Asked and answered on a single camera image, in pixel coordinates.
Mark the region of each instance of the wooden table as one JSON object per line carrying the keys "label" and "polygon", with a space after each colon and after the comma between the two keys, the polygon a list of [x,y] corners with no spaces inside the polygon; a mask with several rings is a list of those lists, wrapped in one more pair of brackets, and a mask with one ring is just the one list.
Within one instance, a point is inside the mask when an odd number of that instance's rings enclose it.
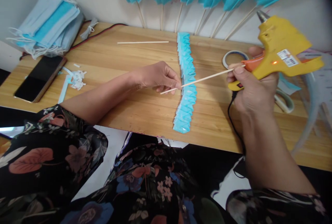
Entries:
{"label": "wooden table", "polygon": [[[93,34],[111,26],[99,23]],[[162,44],[129,44],[118,45],[117,42],[134,41],[169,41]],[[250,44],[190,37],[192,57],[196,68],[196,79],[200,79],[225,70],[221,59],[230,50],[246,52]],[[177,53],[176,34],[158,30],[136,27],[115,26],[103,34],[87,41],[66,55],[66,67],[72,71],[87,71],[84,86],[80,91],[68,88],[66,99],[104,83],[116,76],[137,67],[150,65],[158,61],[166,61],[177,73],[180,66]],[[237,61],[236,55],[230,56],[228,62]],[[65,74],[58,75],[51,87],[37,104],[31,104],[14,98],[13,94],[24,80],[24,77],[36,65],[30,56],[26,56],[0,87],[0,105],[31,112],[55,105],[64,83]],[[221,75],[201,83],[197,83],[197,102],[191,122],[191,131],[181,134],[172,129],[175,111],[181,95],[178,91],[173,95],[160,95],[152,89],[145,89],[132,95],[115,109],[110,111],[99,123],[112,128],[144,133],[152,136],[165,136],[168,139],[212,147],[216,149],[240,152],[240,144],[227,118],[227,107],[231,99],[231,91],[227,88],[225,76]],[[292,96],[295,110],[284,114],[276,106],[275,116],[282,130],[287,147],[292,149],[299,139],[307,121],[307,113],[299,95]],[[234,107],[232,118],[239,132],[241,123]],[[325,130],[322,137],[313,132],[304,147],[296,155],[300,165],[332,171],[332,141]]]}

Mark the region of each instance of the floral sleeve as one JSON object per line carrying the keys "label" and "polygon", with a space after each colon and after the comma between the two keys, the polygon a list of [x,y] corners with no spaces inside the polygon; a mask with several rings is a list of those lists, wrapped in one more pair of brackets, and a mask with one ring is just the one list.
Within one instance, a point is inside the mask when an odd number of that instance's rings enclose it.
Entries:
{"label": "floral sleeve", "polygon": [[226,209],[237,223],[329,223],[319,195],[284,191],[237,190]]}
{"label": "floral sleeve", "polygon": [[107,150],[103,133],[60,105],[35,117],[0,158],[0,223],[69,204]]}

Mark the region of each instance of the blue pleated strip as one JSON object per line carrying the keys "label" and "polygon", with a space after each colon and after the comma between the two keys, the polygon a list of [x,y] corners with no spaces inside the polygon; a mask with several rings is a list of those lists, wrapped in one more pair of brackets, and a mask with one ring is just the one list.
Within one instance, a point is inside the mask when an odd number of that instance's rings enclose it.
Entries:
{"label": "blue pleated strip", "polygon": [[[190,34],[177,34],[177,51],[179,53],[179,61],[181,67],[182,84],[195,81],[195,67],[190,50]],[[196,86],[194,84],[182,88],[182,99],[176,110],[176,116],[173,121],[173,130],[187,133],[190,131],[191,116],[193,115],[193,105],[196,103]]]}

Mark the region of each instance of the barcode sticker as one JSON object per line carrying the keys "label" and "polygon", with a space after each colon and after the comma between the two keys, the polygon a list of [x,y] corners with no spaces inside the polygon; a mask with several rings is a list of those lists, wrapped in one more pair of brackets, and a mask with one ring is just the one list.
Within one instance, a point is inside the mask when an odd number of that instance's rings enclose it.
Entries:
{"label": "barcode sticker", "polygon": [[288,67],[295,66],[298,64],[297,60],[291,55],[291,53],[287,50],[284,49],[277,53],[277,55],[282,59]]}

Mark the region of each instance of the floral dress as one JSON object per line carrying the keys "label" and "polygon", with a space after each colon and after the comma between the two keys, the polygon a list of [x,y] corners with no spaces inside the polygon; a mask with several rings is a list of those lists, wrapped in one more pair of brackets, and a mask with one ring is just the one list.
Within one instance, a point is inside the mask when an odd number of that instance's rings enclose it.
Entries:
{"label": "floral dress", "polygon": [[176,151],[146,137],[128,144],[104,187],[71,202],[102,163],[104,134],[60,105],[26,121],[0,158],[0,223],[325,223],[319,195],[238,190],[227,211]]}

